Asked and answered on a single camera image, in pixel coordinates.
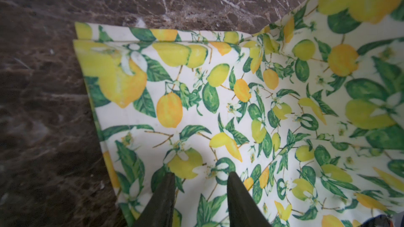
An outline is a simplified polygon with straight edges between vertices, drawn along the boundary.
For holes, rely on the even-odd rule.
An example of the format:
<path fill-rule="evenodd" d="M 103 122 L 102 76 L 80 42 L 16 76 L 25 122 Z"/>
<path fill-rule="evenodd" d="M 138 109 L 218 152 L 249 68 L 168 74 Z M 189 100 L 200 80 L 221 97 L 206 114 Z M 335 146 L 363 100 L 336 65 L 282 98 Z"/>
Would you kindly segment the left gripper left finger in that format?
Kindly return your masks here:
<path fill-rule="evenodd" d="M 175 201 L 175 175 L 167 173 L 134 227 L 171 227 Z"/>

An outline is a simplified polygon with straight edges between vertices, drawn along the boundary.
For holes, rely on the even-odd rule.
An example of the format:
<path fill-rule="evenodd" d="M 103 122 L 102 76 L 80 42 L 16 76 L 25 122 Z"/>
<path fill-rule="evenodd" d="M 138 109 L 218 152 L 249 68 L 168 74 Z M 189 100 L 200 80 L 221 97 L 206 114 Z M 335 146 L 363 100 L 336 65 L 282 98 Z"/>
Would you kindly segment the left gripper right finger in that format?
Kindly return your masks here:
<path fill-rule="evenodd" d="M 230 227 L 271 227 L 236 172 L 227 180 Z"/>

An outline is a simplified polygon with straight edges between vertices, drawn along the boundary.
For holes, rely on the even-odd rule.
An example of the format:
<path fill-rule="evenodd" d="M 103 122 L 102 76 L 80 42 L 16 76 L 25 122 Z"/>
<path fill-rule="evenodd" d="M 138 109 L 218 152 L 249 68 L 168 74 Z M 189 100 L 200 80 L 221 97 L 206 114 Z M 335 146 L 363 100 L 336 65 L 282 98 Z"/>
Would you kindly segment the lemon print skirt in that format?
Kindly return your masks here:
<path fill-rule="evenodd" d="M 404 0 L 306 0 L 256 34 L 75 23 L 127 225 L 169 174 L 173 226 L 357 227 L 404 210 Z"/>

